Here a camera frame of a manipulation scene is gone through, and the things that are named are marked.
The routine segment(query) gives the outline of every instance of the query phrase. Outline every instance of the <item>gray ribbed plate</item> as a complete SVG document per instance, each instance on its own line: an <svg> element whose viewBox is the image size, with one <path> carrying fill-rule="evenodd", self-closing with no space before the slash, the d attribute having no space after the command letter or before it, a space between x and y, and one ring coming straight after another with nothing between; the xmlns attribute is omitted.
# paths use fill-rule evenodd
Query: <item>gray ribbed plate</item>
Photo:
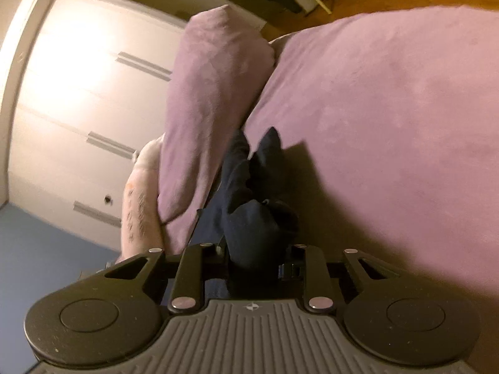
<svg viewBox="0 0 499 374"><path fill-rule="evenodd" d="M397 367L362 353L328 316L294 300L210 301L171 319L140 355L113 367L67 370L40 363L32 374L476 374L464 362L424 370Z"/></svg>

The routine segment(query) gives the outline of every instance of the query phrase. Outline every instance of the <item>bed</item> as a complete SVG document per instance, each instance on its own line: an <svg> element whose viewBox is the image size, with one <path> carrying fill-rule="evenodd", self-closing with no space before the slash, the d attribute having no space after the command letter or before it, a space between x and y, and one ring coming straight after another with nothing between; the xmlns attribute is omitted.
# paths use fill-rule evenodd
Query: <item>bed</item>
<svg viewBox="0 0 499 374"><path fill-rule="evenodd" d="M356 247L466 293L482 318L468 362L497 372L498 31L497 12L431 7L361 14L268 44L228 7L193 17L165 135L125 189L136 200L124 219L141 213L130 188L146 187L141 222L129 225L142 226L140 239L131 245L123 227L122 258L158 246L180 253L234 131L242 126L254 149L274 126L298 242L328 258Z"/></svg>

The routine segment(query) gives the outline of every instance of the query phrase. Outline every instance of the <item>white dresser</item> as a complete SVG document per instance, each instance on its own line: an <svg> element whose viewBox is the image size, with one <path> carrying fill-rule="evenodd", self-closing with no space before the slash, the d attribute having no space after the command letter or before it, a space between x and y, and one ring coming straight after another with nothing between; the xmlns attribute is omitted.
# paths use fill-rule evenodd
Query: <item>white dresser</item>
<svg viewBox="0 0 499 374"><path fill-rule="evenodd" d="M128 0L55 0L16 106L10 202L119 249L132 157L163 133L183 28Z"/></svg>

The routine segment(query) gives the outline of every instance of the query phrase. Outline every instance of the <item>pink bedsheet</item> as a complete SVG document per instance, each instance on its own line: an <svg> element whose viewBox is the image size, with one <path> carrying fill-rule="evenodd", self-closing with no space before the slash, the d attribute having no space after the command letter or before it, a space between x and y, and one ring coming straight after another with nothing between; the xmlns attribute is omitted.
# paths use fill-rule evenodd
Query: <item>pink bedsheet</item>
<svg viewBox="0 0 499 374"><path fill-rule="evenodd" d="M463 291L499 371L499 13L358 15L274 42L245 132L283 140L300 241L358 247Z"/></svg>

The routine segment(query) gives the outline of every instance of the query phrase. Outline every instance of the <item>white logo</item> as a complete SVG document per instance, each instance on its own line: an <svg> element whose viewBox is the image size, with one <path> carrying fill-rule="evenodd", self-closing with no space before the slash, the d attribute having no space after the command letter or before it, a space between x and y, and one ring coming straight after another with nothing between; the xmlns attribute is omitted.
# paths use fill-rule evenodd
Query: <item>white logo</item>
<svg viewBox="0 0 499 374"><path fill-rule="evenodd" d="M258 308L260 308L260 305L257 305L255 304L254 302L252 302L251 304L248 304L245 306L245 308L248 310L248 311L256 311Z"/></svg>

